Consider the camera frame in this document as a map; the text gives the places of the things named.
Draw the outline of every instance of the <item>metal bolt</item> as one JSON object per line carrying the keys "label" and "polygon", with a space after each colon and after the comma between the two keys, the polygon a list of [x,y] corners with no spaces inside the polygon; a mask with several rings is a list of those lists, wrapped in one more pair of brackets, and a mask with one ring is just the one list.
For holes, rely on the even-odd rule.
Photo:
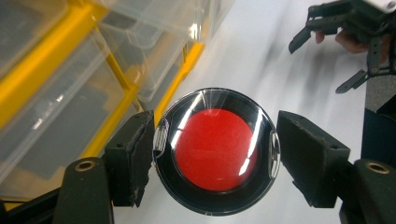
{"label": "metal bolt", "polygon": [[378,174],[381,174],[381,175],[387,175],[390,173],[390,170],[387,167],[385,167],[381,164],[375,163],[375,162],[367,162],[366,167],[369,170],[376,172]]}
{"label": "metal bolt", "polygon": [[75,169],[79,172],[91,170],[96,165],[95,161],[82,161],[76,165]]}

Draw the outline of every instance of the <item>transparent plastic bin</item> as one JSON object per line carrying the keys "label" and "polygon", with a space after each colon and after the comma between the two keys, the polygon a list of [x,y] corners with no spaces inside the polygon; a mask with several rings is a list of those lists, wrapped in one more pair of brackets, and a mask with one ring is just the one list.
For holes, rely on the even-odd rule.
{"label": "transparent plastic bin", "polygon": [[181,52],[176,61],[172,64],[171,68],[167,72],[165,78],[163,79],[163,82],[161,83],[160,87],[152,97],[152,99],[148,102],[143,102],[140,101],[141,106],[145,111],[148,110],[155,110],[158,106],[158,104],[161,102],[163,97],[166,95],[166,93],[169,91],[169,86],[171,85],[172,81],[174,78],[177,76],[182,64],[184,63],[184,54]]}
{"label": "transparent plastic bin", "polygon": [[148,102],[183,50],[186,38],[110,12],[99,24],[122,72],[139,86],[138,99]]}
{"label": "transparent plastic bin", "polygon": [[125,16],[205,42],[234,0],[94,0]]}
{"label": "transparent plastic bin", "polygon": [[0,196],[34,198],[60,187],[123,98],[104,39],[89,35],[0,130]]}
{"label": "transparent plastic bin", "polygon": [[128,107],[128,109],[125,111],[124,116],[120,119],[119,124],[117,125],[117,127],[114,129],[113,134],[111,134],[112,138],[114,136],[114,134],[116,134],[122,127],[122,125],[125,124],[125,122],[133,115],[138,114],[143,112],[144,109],[142,107],[142,105],[139,103],[139,101],[137,101],[136,99],[132,101],[131,105]]}
{"label": "transparent plastic bin", "polygon": [[66,0],[0,1],[0,78],[66,11]]}

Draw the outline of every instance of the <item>red object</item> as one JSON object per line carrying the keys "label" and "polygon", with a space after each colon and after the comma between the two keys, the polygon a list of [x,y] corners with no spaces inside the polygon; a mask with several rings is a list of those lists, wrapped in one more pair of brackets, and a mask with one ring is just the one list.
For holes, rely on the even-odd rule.
{"label": "red object", "polygon": [[255,146],[249,150],[253,133],[239,116],[224,109],[207,109],[179,128],[175,157],[190,182],[203,189],[226,191],[249,177],[257,150]]}

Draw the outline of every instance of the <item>yellow metal bar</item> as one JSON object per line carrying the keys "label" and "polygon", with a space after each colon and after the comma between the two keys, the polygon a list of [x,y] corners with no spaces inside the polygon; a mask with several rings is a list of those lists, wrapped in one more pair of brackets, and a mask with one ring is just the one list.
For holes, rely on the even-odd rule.
{"label": "yellow metal bar", "polygon": [[154,110],[154,123],[157,126],[158,122],[163,115],[166,107],[168,107],[169,102],[172,100],[173,95],[175,94],[177,87],[180,83],[186,78],[195,64],[198,62],[199,57],[201,56],[202,52],[204,51],[205,45],[204,44],[194,44],[191,48],[190,53],[187,55],[186,61],[183,63],[181,68],[178,70],[177,75],[172,80],[172,83],[169,85],[168,91],[166,92],[165,96],[161,99],[160,103]]}
{"label": "yellow metal bar", "polygon": [[120,104],[114,110],[114,112],[110,115],[107,119],[106,123],[103,127],[99,130],[97,135],[88,145],[84,153],[81,155],[81,158],[87,157],[96,157],[101,152],[103,147],[106,145],[108,139],[110,138],[111,134],[119,124],[120,120],[122,119],[125,111],[128,107],[132,104],[132,101],[135,99],[138,88],[134,85],[129,84],[126,77],[123,75],[119,65],[117,64],[114,55],[110,53],[107,57],[107,63],[110,65],[111,69],[113,70],[114,75],[116,76],[117,80],[121,84],[124,90],[124,97],[121,100]]}
{"label": "yellow metal bar", "polygon": [[6,207],[6,211],[16,208],[16,207],[20,206],[21,204],[23,204],[23,203],[4,203],[4,205]]}
{"label": "yellow metal bar", "polygon": [[0,129],[28,102],[80,41],[106,15],[95,4],[69,4],[69,9],[41,42],[0,82]]}

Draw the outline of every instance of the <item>white table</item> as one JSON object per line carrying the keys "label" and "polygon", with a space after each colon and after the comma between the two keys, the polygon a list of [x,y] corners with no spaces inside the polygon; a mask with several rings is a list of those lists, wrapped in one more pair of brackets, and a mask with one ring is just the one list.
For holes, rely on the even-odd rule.
{"label": "white table", "polygon": [[[276,124],[279,110],[312,120],[351,148],[361,151],[365,85],[336,94],[335,89],[365,67],[365,55],[348,54],[327,36],[314,37],[293,55],[289,42],[304,27],[309,6],[320,0],[236,0],[174,101],[207,87],[240,91],[255,100]],[[267,195],[248,210],[228,217],[196,214],[173,200],[154,169],[139,208],[115,208],[117,223],[340,223],[335,209],[311,208],[281,165]]]}

